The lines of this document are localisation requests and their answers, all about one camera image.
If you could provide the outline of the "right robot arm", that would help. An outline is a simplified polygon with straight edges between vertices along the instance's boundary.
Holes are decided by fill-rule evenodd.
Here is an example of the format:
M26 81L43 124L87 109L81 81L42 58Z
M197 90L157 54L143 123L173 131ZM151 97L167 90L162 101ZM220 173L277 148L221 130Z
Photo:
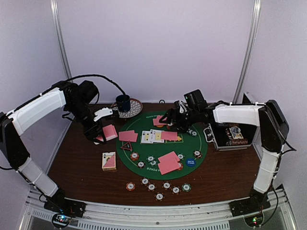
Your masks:
M255 104L232 104L218 101L207 104L199 89L184 95L185 102L175 101L160 122L173 130L186 132L195 123L238 123L260 128L262 158L250 198L246 200L249 211L257 211L278 172L289 125L275 100Z

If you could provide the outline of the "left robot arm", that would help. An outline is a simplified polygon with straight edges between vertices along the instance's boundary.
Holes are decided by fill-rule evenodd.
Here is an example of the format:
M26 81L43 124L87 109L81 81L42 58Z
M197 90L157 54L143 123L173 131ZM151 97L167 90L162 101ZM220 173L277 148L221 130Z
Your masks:
M0 114L1 152L10 167L36 187L59 213L69 209L69 202L64 191L31 157L24 143L24 134L62 108L83 126L83 133L89 141L105 144L101 116L89 108L89 103L98 95L98 88L91 81L85 80L81 84L60 81L18 108Z

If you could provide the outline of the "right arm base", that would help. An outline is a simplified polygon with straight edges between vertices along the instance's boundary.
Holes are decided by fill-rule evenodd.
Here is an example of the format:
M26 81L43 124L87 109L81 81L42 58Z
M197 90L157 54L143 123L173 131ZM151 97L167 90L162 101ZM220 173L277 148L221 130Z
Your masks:
M246 198L230 202L229 207L233 217L243 216L245 223L255 228L264 223L263 211L270 208L271 204L268 201L259 203Z

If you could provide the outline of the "triangular black red dealer button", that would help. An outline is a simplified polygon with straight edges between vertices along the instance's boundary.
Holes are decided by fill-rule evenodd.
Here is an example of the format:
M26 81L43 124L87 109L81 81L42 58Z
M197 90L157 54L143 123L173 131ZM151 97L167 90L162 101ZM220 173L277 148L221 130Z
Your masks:
M130 141L124 143L121 147L122 150L133 151L133 147Z

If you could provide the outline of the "brown chip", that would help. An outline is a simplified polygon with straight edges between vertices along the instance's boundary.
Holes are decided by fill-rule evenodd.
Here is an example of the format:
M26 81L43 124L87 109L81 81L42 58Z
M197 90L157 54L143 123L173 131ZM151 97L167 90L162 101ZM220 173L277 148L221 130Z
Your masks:
M145 162L143 162L143 161L137 162L137 167L140 168L140 169L144 168L145 167Z
M194 155L194 157L195 157L196 159L199 159L199 158L202 157L202 153L201 153L199 150L195 150L195 151L193 152L193 155Z

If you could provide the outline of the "nine of spades card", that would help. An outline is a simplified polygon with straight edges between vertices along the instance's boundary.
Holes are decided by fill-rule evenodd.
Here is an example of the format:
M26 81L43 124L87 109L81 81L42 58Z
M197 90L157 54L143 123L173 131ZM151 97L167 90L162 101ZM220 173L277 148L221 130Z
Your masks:
M154 129L150 130L150 143L155 143L156 132Z

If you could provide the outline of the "green chips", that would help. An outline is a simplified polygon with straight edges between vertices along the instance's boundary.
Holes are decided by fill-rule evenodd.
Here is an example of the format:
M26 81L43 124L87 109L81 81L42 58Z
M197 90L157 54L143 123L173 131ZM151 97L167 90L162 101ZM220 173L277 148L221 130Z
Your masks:
M198 136L197 131L192 130L192 129L189 129L189 130L187 131L187 133L188 133L190 136L192 136L192 137L197 137L197 136Z
M154 156L148 156L146 158L146 160L148 161L150 166L156 166L157 165L157 161L156 161L156 158Z
M177 155L180 161L183 161L185 159L185 155L183 154L178 154Z

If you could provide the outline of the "red poker chip stack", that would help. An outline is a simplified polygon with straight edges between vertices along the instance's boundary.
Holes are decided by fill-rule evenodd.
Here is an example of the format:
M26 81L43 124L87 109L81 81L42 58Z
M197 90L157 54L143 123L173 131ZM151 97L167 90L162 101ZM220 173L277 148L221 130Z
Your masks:
M133 191L133 190L135 189L135 187L136 187L136 185L135 185L135 183L133 183L133 182L128 182L128 183L126 184L126 189L127 189L128 191Z

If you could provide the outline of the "two of clubs card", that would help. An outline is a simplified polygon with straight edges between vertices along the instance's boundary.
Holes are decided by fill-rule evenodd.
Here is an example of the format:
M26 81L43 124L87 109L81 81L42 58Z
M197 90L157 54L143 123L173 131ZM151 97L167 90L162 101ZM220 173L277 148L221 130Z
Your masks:
M150 131L142 131L141 135L141 143L142 144L150 144L151 143L151 132Z

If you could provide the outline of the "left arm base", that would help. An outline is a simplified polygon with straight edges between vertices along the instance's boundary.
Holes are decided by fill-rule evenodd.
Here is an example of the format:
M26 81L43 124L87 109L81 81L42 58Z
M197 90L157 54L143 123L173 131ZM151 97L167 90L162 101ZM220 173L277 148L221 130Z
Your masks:
M85 208L86 204L84 202L66 199L63 207L53 204L51 201L47 201L44 204L44 209L54 212L51 223L57 229L68 227L73 218L82 218Z

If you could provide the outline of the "blue small blind button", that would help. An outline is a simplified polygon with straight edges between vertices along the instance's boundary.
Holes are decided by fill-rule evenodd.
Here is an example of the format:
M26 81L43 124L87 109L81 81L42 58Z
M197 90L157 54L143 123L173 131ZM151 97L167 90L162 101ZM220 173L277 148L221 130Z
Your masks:
M188 167L194 167L196 166L196 160L193 158L186 159L186 165Z

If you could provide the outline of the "green poker chip stack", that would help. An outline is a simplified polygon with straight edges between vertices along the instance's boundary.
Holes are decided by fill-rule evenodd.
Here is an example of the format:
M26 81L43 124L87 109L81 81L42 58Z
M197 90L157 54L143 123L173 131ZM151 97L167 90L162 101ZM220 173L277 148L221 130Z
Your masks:
M189 192L191 190L191 185L189 183L184 183L181 188L182 191Z

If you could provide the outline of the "pink playing card deck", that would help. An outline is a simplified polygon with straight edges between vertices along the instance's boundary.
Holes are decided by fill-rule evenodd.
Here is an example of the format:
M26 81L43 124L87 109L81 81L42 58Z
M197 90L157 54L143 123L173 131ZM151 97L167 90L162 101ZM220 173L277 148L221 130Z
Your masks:
M115 139L118 137L118 134L116 132L114 125L108 125L103 127L103 133L105 135L106 141Z

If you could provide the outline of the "red chips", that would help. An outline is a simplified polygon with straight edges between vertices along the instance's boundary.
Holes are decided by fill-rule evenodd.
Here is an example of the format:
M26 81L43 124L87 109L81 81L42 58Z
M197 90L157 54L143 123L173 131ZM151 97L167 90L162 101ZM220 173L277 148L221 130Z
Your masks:
M182 169L183 169L183 164L180 162L178 170L181 171Z
M137 152L132 152L132 153L130 154L130 159L131 159L132 161L137 161L137 160L139 159L139 154L138 154Z

